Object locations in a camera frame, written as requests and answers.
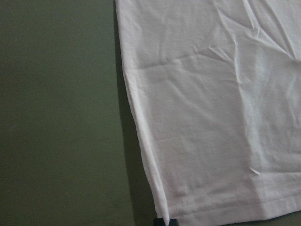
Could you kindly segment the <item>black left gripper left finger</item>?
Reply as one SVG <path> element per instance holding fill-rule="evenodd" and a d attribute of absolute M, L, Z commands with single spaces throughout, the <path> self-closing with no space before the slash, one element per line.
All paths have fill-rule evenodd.
<path fill-rule="evenodd" d="M 165 222 L 163 218 L 155 218 L 153 220 L 153 225 L 154 226 L 165 226 Z"/>

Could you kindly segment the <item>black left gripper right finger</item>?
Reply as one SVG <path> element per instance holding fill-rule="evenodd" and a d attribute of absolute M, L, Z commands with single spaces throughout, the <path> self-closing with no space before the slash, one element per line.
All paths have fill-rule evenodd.
<path fill-rule="evenodd" d="M 175 218 L 170 219 L 168 226 L 179 226 L 178 220 Z"/>

